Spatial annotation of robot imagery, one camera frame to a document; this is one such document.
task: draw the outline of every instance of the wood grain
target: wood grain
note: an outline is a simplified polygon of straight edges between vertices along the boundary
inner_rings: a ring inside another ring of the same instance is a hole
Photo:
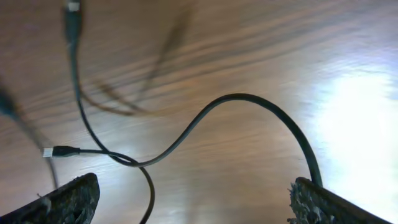
[[[62,4],[0,2],[1,83],[45,145],[96,149],[73,100]],[[88,1],[79,55],[86,110],[106,146],[144,161],[211,100],[259,95],[303,129],[325,188],[398,223],[397,15],[395,0]],[[5,214],[52,189],[39,150],[11,120],[0,122]],[[55,165],[61,184],[98,175],[93,223],[141,219],[149,189],[138,169],[103,156]],[[283,223],[293,217],[290,182],[309,177],[289,130],[245,102],[215,108],[148,171],[157,191],[149,223]]]

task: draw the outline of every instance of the black cable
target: black cable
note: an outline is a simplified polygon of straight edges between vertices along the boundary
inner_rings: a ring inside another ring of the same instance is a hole
[[[225,95],[225,96],[219,97],[218,99],[209,103],[191,121],[191,123],[187,126],[187,128],[185,128],[185,130],[177,138],[177,140],[175,140],[173,142],[173,144],[171,144],[171,146],[169,148],[167,148],[159,156],[157,156],[151,160],[148,160],[145,162],[138,162],[138,163],[128,162],[128,159],[126,159],[127,161],[122,161],[122,164],[126,165],[126,166],[130,166],[130,167],[145,167],[145,166],[149,166],[149,165],[155,164],[156,162],[161,161],[167,155],[169,155],[175,148],[177,148],[178,145],[181,144],[181,142],[190,134],[190,132],[199,123],[199,121],[201,121],[206,116],[206,114],[209,113],[214,107],[216,107],[222,103],[225,103],[227,101],[233,101],[233,100],[249,101],[251,103],[255,103],[255,104],[273,112],[284,124],[286,124],[286,126],[290,129],[290,131],[292,132],[292,134],[295,136],[296,140],[300,144],[300,147],[302,148],[304,156],[307,160],[308,168],[310,169],[310,175],[311,175],[312,182],[314,184],[322,187],[322,178],[320,175],[317,159],[315,158],[315,155],[312,151],[310,143],[308,142],[307,138],[305,137],[305,135],[301,131],[301,129],[295,124],[295,122],[283,110],[281,110],[275,104],[273,104],[270,101],[267,101],[259,96],[254,96],[254,95],[245,94],[245,93],[235,93],[235,94]],[[92,131],[90,125],[88,125],[86,128],[90,130],[89,132],[93,133],[93,135],[96,139],[98,139],[95,136],[95,133]],[[117,154],[115,152],[109,152],[108,150],[106,150],[106,152],[108,152],[108,153],[104,153],[104,151],[90,150],[88,153],[107,154],[109,156],[118,156],[120,158],[125,159],[125,155]]]
[[[148,181],[149,187],[150,187],[149,205],[148,205],[147,211],[140,223],[146,223],[146,221],[148,220],[148,218],[152,212],[152,209],[154,206],[154,201],[155,201],[155,189],[153,186],[153,182],[152,182],[152,179],[150,178],[149,174],[145,170],[144,166],[149,166],[149,165],[159,162],[160,160],[165,158],[176,147],[178,147],[178,145],[189,135],[191,130],[199,123],[199,121],[201,119],[203,119],[203,117],[208,112],[210,112],[214,107],[216,107],[224,102],[232,101],[232,100],[249,101],[249,102],[258,104],[259,106],[266,108],[269,111],[273,112],[282,122],[284,122],[286,124],[286,126],[290,129],[292,134],[295,136],[296,140],[300,144],[300,147],[302,148],[304,156],[307,160],[308,168],[310,169],[312,182],[314,184],[322,187],[322,178],[320,175],[317,160],[315,158],[315,155],[312,151],[312,148],[311,148],[307,138],[305,137],[305,135],[301,131],[301,129],[295,124],[295,122],[284,111],[282,111],[275,104],[273,104],[270,101],[267,101],[261,97],[250,95],[250,94],[244,94],[244,93],[226,95],[226,96],[222,96],[222,97],[212,101],[210,104],[208,104],[205,108],[203,108],[200,111],[200,113],[193,119],[193,121],[188,125],[188,127],[177,138],[177,140],[175,142],[173,142],[173,144],[169,148],[167,148],[159,156],[157,156],[149,161],[137,162],[134,159],[132,159],[128,156],[122,155],[120,153],[110,152],[102,144],[102,142],[98,139],[98,137],[92,130],[90,123],[88,122],[88,119],[86,117],[83,104],[81,102],[81,87],[80,87],[79,76],[78,76],[78,62],[77,62],[78,41],[79,41],[79,36],[81,34],[81,20],[82,20],[82,16],[81,16],[80,0],[68,0],[67,8],[65,9],[65,37],[68,41],[70,66],[71,66],[71,73],[72,73],[72,83],[73,83],[73,89],[75,91],[76,103],[78,105],[81,119],[83,120],[83,123],[84,123],[88,133],[93,138],[94,142],[98,145],[98,147],[101,149],[101,151],[80,150],[80,153],[85,152],[85,153],[107,154],[113,160],[115,160],[116,162],[118,162],[122,165],[140,168],[142,173],[145,175],[145,177]]]

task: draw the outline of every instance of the usb plug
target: usb plug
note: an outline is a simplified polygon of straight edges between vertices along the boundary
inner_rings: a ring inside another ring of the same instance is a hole
[[[82,18],[81,1],[67,0],[64,9],[65,38],[68,44],[76,46],[81,34]]]
[[[43,157],[68,157],[80,154],[80,149],[70,146],[54,146],[52,148],[45,148]]]

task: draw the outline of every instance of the thin black wire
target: thin black wire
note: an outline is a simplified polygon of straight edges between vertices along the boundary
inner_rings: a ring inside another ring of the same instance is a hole
[[[304,133],[297,126],[297,124],[292,120],[292,118],[290,118],[283,110],[281,110],[278,106],[271,103],[270,101],[267,101],[259,96],[245,94],[245,93],[235,93],[235,94],[225,95],[225,96],[219,97],[219,98],[215,99],[214,101],[212,101],[211,103],[209,103],[205,108],[203,108],[198,113],[198,115],[191,121],[191,123],[187,126],[187,128],[185,128],[183,133],[173,142],[173,144],[170,145],[169,148],[167,148],[163,153],[161,153],[159,156],[157,156],[151,160],[148,160],[145,162],[137,162],[128,156],[119,154],[117,152],[110,152],[102,144],[102,142],[98,139],[98,137],[92,130],[92,128],[87,120],[87,117],[86,117],[86,114],[84,111],[84,107],[81,102],[81,90],[80,90],[80,82],[79,82],[79,76],[78,76],[78,65],[77,65],[77,43],[70,44],[69,48],[70,48],[70,63],[71,63],[71,70],[72,70],[72,82],[73,82],[73,88],[75,90],[75,98],[76,98],[76,102],[77,102],[77,105],[78,105],[78,108],[80,111],[80,115],[83,120],[83,123],[86,126],[88,133],[93,138],[94,142],[98,145],[98,147],[102,150],[102,151],[83,150],[83,152],[107,154],[113,160],[115,160],[116,162],[118,162],[122,165],[140,168],[140,170],[145,175],[145,177],[148,181],[149,187],[150,187],[149,206],[148,206],[147,211],[140,223],[146,223],[146,221],[148,220],[148,218],[150,216],[150,213],[152,212],[152,209],[154,206],[154,201],[155,201],[155,190],[154,190],[154,186],[152,183],[152,179],[150,178],[149,174],[144,169],[144,167],[152,165],[156,162],[159,162],[160,160],[165,158],[167,155],[169,155],[175,148],[178,147],[179,144],[181,144],[181,142],[189,135],[189,133],[192,131],[192,129],[206,116],[207,113],[209,113],[214,107],[216,107],[222,103],[225,103],[227,101],[233,101],[233,100],[249,101],[251,103],[255,103],[255,104],[273,112],[290,129],[290,131],[292,132],[292,134],[295,136],[296,140],[298,141],[300,147],[302,148],[305,159],[307,160],[308,168],[310,170],[312,182],[319,187],[323,186],[322,177],[321,177],[320,170],[318,167],[318,162],[317,162],[317,159],[312,151],[311,145],[308,142],[307,138],[305,137]]]
[[[320,175],[317,159],[312,151],[310,143],[308,142],[307,138],[305,137],[305,135],[301,131],[301,129],[297,126],[297,124],[282,109],[280,109],[278,106],[271,103],[270,101],[267,101],[259,96],[254,96],[254,95],[245,94],[245,93],[235,93],[235,94],[225,95],[225,96],[222,96],[222,97],[219,97],[219,98],[213,100],[211,103],[209,103],[205,108],[203,108],[198,113],[198,115],[191,121],[191,123],[187,126],[187,128],[185,128],[185,130],[177,138],[177,140],[175,140],[173,142],[173,144],[170,145],[169,148],[167,148],[163,153],[161,153],[157,157],[150,159],[148,161],[145,161],[145,162],[138,162],[138,163],[123,161],[123,164],[126,166],[130,166],[130,167],[145,167],[145,166],[149,166],[149,165],[155,164],[156,162],[161,161],[167,155],[169,155],[175,148],[177,148],[178,145],[181,144],[181,142],[190,134],[190,132],[194,129],[194,127],[213,108],[215,108],[216,106],[218,106],[222,103],[225,103],[228,101],[233,101],[233,100],[249,101],[251,103],[255,103],[255,104],[273,112],[284,124],[286,124],[286,126],[290,129],[290,131],[292,132],[292,134],[295,136],[296,140],[300,144],[300,147],[302,148],[304,156],[307,160],[308,168],[310,169],[312,182],[314,184],[317,184],[318,186],[322,187],[322,178]],[[103,151],[98,151],[98,150],[92,150],[92,151],[96,151],[96,152],[99,152],[100,154],[104,154]],[[125,155],[115,154],[115,152],[108,153],[108,155],[110,155],[110,156],[117,155],[118,157],[121,157],[123,159],[125,157]]]
[[[32,130],[32,128],[30,128],[25,121],[22,120],[22,118],[18,115],[13,115],[12,119],[15,121],[15,123],[17,123],[18,127],[25,133],[25,135],[32,140],[32,142],[36,145],[37,148],[39,148],[39,150],[41,151],[41,153],[43,154],[43,144],[40,142],[39,137],[36,135],[36,133],[34,133],[34,131]],[[57,173],[55,171],[55,166],[53,164],[53,161],[51,160],[51,158],[46,157],[45,161],[50,169],[51,172],[51,176],[52,176],[52,183],[53,183],[53,187],[54,189],[58,189],[58,177],[57,177]]]
[[[109,154],[110,151],[102,144],[102,142],[97,138],[94,131],[92,130],[92,128],[87,120],[87,116],[86,116],[83,104],[81,103],[81,90],[80,90],[80,82],[79,82],[78,66],[77,66],[77,43],[72,43],[69,45],[69,54],[70,54],[70,65],[71,65],[71,72],[72,72],[72,83],[73,83],[73,88],[75,90],[75,98],[76,98],[76,102],[77,102],[77,105],[79,108],[81,119],[83,120],[83,123],[85,124],[86,129],[87,129],[88,133],[90,134],[90,136],[93,138],[94,142],[102,150],[102,151],[97,150],[97,153],[103,152],[104,154]],[[126,166],[126,163],[127,164],[138,164],[137,161],[135,161],[134,159],[132,159],[130,157],[123,156],[122,154],[120,154],[118,156],[123,157],[123,159],[127,160],[128,162],[120,159],[117,156],[110,156],[110,157],[113,160],[115,160],[116,162],[123,164],[125,166]],[[149,190],[150,190],[149,204],[148,204],[147,210],[146,210],[143,218],[140,221],[140,224],[145,224],[148,221],[150,214],[152,213],[152,210],[155,205],[155,187],[154,187],[154,183],[153,183],[149,173],[145,170],[145,168],[140,167],[139,169],[144,174],[144,176],[148,182]]]

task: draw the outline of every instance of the cable connector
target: cable connector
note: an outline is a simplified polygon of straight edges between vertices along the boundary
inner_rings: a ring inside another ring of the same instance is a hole
[[[45,148],[43,157],[68,157],[80,154],[80,149],[70,146],[54,146],[53,148]]]
[[[76,46],[83,23],[81,0],[67,0],[64,13],[65,38],[68,44]]]

